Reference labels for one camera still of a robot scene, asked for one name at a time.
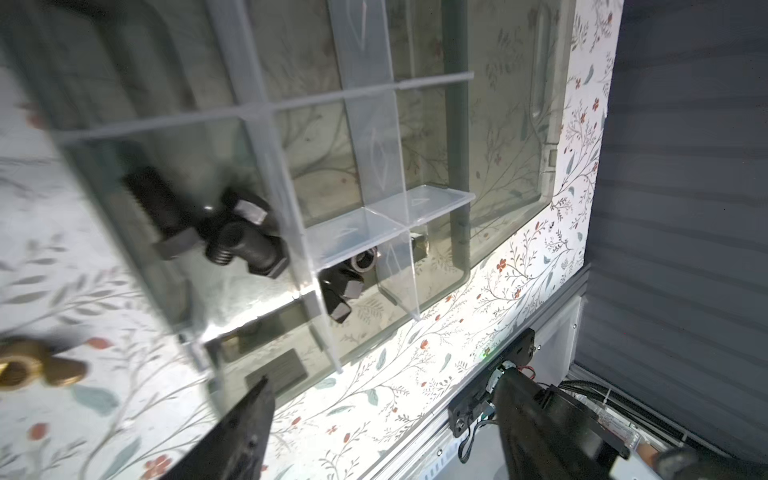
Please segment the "aluminium front rail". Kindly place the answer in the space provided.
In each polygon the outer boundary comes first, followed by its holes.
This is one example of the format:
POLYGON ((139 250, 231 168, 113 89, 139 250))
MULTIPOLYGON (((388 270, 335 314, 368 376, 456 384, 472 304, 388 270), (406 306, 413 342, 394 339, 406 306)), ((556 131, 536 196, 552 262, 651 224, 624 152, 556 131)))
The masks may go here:
POLYGON ((457 466, 459 444, 490 408, 489 382, 500 375, 507 360, 526 357, 536 382, 564 380, 575 357, 589 274, 588 265, 579 270, 362 477, 435 479, 445 468, 457 466))

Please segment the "brass wing nut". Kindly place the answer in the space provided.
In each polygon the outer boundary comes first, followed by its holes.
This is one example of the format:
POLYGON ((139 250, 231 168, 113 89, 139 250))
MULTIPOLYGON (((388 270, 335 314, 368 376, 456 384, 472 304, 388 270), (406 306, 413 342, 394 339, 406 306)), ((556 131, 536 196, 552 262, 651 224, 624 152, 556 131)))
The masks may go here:
POLYGON ((39 340, 16 339, 1 344, 1 390, 20 390, 37 380, 50 387, 74 385, 86 377, 88 365, 58 357, 39 340))

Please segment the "black hex bolt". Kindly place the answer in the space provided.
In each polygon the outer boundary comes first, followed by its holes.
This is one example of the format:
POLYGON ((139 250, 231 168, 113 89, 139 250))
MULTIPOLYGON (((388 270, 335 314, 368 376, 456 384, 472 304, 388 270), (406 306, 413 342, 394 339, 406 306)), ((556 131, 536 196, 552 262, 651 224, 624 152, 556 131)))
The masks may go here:
POLYGON ((289 265, 287 247, 269 203, 259 195, 227 187, 221 207, 200 227, 206 242, 205 257, 218 266, 236 258, 251 275, 277 279, 289 265))
POLYGON ((159 233, 154 247, 164 260, 173 260, 201 243, 193 217, 153 167, 142 167, 122 178, 159 233))

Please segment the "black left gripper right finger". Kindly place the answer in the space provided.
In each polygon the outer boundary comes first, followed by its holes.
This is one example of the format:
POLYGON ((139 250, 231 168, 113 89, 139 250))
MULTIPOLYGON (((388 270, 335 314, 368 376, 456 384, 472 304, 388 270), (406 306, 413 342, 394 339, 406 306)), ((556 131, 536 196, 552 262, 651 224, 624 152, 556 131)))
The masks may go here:
POLYGON ((612 433, 574 396, 510 369, 495 386, 493 404, 510 479, 610 477, 612 433))

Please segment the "small black nut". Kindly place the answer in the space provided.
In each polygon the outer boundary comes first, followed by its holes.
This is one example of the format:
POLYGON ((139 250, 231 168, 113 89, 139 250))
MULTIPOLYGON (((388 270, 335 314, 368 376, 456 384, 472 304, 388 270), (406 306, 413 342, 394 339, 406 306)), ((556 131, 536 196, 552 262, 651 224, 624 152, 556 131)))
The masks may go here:
POLYGON ((362 275, 342 265, 322 271, 319 280, 328 315, 343 324, 352 312, 349 300, 359 298, 363 292, 362 275))
POLYGON ((378 249, 373 247, 351 257, 346 264, 352 271, 364 274, 374 269, 377 261, 378 249))

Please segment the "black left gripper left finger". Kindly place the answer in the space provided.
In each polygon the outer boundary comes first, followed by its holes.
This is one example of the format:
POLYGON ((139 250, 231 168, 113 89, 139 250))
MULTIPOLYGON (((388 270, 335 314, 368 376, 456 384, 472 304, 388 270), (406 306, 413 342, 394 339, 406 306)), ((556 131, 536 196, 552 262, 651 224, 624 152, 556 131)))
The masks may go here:
POLYGON ((273 386, 263 377, 163 477, 178 480, 260 478, 274 413, 273 386))

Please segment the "translucent green organizer box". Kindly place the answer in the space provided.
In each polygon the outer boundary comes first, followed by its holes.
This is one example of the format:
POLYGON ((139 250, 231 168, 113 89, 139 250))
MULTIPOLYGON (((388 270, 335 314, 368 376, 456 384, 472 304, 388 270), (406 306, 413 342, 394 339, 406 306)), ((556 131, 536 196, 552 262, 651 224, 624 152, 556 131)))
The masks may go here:
POLYGON ((330 385, 551 201, 571 1, 5 1, 1 54, 213 404, 330 385), (164 260, 122 183, 153 167, 201 243, 164 260), (227 187, 266 200, 277 279, 205 257, 227 187), (320 274, 367 249, 343 324, 320 274))

